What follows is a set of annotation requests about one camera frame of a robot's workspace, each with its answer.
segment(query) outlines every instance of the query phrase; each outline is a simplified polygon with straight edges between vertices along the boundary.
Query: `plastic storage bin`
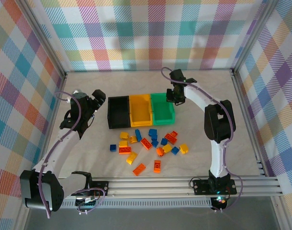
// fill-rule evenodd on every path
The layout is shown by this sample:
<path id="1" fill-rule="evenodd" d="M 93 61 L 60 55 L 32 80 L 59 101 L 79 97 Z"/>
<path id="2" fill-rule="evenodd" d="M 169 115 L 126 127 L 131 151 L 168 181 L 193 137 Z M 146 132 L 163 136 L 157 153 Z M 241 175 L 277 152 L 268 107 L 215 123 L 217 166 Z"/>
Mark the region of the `plastic storage bin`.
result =
<path id="1" fill-rule="evenodd" d="M 150 96 L 153 113 L 153 124 L 155 126 L 174 124 L 174 106 L 173 103 L 166 101 L 166 93 L 152 93 Z"/>
<path id="2" fill-rule="evenodd" d="M 109 129 L 129 128 L 129 96 L 108 98 Z"/>
<path id="3" fill-rule="evenodd" d="M 130 95 L 131 127 L 152 126 L 150 94 Z"/>

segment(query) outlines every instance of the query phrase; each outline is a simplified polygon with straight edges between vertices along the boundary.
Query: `plaid fabric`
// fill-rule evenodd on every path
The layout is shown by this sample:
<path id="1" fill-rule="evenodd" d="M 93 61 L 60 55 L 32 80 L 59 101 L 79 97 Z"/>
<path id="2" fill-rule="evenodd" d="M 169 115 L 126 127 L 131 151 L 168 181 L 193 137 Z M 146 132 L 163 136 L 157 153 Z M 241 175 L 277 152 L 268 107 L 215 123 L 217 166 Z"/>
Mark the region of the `plaid fabric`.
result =
<path id="1" fill-rule="evenodd" d="M 230 68 L 266 0 L 41 0 L 68 70 Z"/>
<path id="2" fill-rule="evenodd" d="M 19 176 L 38 160 L 61 78 L 14 0 L 0 0 L 0 230 L 11 229 Z"/>
<path id="3" fill-rule="evenodd" d="M 292 0 L 278 2 L 240 75 L 261 153 L 292 215 Z"/>

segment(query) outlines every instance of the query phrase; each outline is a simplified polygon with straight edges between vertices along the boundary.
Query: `red lego brick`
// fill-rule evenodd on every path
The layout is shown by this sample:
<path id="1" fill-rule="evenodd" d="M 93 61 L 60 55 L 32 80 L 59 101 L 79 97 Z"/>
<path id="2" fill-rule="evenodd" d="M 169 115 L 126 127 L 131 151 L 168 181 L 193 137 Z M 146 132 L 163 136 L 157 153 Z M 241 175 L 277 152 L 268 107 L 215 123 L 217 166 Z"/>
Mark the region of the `red lego brick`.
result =
<path id="1" fill-rule="evenodd" d="M 171 135 L 172 135 L 173 137 L 176 137 L 176 136 L 178 135 L 178 133 L 175 132 L 175 131 L 172 131 L 172 132 L 171 132 Z"/>
<path id="2" fill-rule="evenodd" d="M 167 133 L 165 135 L 165 138 L 172 144 L 174 145 L 177 141 L 177 139 L 175 137 L 173 137 L 171 134 Z"/>
<path id="3" fill-rule="evenodd" d="M 119 147 L 119 154 L 130 154 L 131 147 Z"/>
<path id="4" fill-rule="evenodd" d="M 150 150 L 151 147 L 152 147 L 152 144 L 146 139 L 146 138 L 143 138 L 141 140 L 141 143 L 142 145 L 144 145 L 144 147 L 147 149 L 147 150 Z"/>
<path id="5" fill-rule="evenodd" d="M 161 172 L 161 161 L 155 160 L 154 173 L 160 173 L 160 172 Z"/>
<path id="6" fill-rule="evenodd" d="M 139 166 L 137 166 L 136 169 L 133 170 L 133 173 L 134 173 L 136 176 L 138 176 L 142 171 L 145 170 L 145 168 L 146 168 L 145 165 L 140 164 Z"/>
<path id="7" fill-rule="evenodd" d="M 162 157 L 164 155 L 164 150 L 161 147 L 157 148 L 157 154 L 159 157 Z"/>

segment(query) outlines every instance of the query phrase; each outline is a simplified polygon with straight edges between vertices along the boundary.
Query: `blue lego brick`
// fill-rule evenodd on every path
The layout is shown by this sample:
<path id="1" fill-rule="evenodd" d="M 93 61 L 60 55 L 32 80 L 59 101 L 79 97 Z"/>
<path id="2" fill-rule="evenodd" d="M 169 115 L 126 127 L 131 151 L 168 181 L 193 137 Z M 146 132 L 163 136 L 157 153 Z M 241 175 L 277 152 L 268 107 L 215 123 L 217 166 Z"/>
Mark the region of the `blue lego brick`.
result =
<path id="1" fill-rule="evenodd" d="M 161 145 L 167 145 L 167 139 L 162 138 L 162 140 L 161 140 Z"/>
<path id="2" fill-rule="evenodd" d="M 140 142 L 142 140 L 142 135 L 139 129 L 135 130 L 135 135 L 136 135 L 137 141 Z"/>
<path id="3" fill-rule="evenodd" d="M 179 149 L 177 147 L 173 147 L 171 152 L 176 155 L 179 152 Z"/>
<path id="4" fill-rule="evenodd" d="M 116 145 L 110 145 L 110 151 L 116 152 Z"/>
<path id="5" fill-rule="evenodd" d="M 152 142 L 151 142 L 151 144 L 152 144 L 152 146 L 153 147 L 157 147 L 157 145 L 159 144 L 159 142 L 157 141 L 157 140 L 153 140 Z"/>
<path id="6" fill-rule="evenodd" d="M 157 140 L 157 135 L 152 135 L 151 140 Z"/>
<path id="7" fill-rule="evenodd" d="M 152 137 L 153 135 L 157 135 L 157 130 L 154 129 L 154 128 L 151 128 L 151 129 L 149 130 L 149 132 L 148 132 L 148 135 L 149 135 L 150 137 Z"/>

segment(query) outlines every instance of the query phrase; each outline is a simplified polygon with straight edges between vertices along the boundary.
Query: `yellow lego brick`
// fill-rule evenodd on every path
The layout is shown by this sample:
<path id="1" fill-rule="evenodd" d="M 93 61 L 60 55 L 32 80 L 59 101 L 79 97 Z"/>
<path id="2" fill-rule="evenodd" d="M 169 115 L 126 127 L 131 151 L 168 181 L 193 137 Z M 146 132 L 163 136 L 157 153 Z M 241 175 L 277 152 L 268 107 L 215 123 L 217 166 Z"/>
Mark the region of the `yellow lego brick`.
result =
<path id="1" fill-rule="evenodd" d="M 130 142 L 130 144 L 136 143 L 137 142 L 136 136 L 130 137 L 129 142 Z"/>
<path id="2" fill-rule="evenodd" d="M 119 147 L 128 147 L 128 141 L 127 140 L 121 140 L 119 142 Z"/>
<path id="3" fill-rule="evenodd" d="M 168 153 L 171 151 L 172 147 L 169 144 L 167 144 L 167 145 L 163 146 L 162 149 L 165 153 Z"/>
<path id="4" fill-rule="evenodd" d="M 129 138 L 129 133 L 121 132 L 121 134 L 120 134 L 120 138 L 121 138 L 122 140 L 128 140 L 128 138 Z"/>
<path id="5" fill-rule="evenodd" d="M 131 152 L 131 154 L 129 155 L 129 157 L 126 160 L 127 163 L 132 164 L 132 162 L 135 160 L 136 157 L 137 157 L 137 153 Z"/>
<path id="6" fill-rule="evenodd" d="M 182 144 L 180 145 L 180 151 L 182 152 L 182 154 L 185 154 L 189 151 L 189 147 L 186 144 Z"/>

